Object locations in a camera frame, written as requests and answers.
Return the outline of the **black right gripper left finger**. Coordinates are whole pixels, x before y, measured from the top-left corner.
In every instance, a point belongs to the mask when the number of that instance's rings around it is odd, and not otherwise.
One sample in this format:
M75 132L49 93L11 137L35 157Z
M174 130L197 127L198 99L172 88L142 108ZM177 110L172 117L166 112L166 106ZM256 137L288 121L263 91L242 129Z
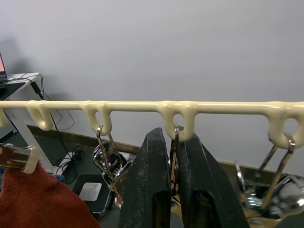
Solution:
M148 132L125 179L120 228L168 228L171 181L160 127Z

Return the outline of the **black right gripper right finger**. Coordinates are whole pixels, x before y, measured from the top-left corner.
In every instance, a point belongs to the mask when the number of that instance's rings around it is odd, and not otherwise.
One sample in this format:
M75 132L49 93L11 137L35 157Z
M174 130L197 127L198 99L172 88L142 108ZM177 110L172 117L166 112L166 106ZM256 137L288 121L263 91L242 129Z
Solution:
M178 160L184 227L249 226L228 175L196 134L181 143Z

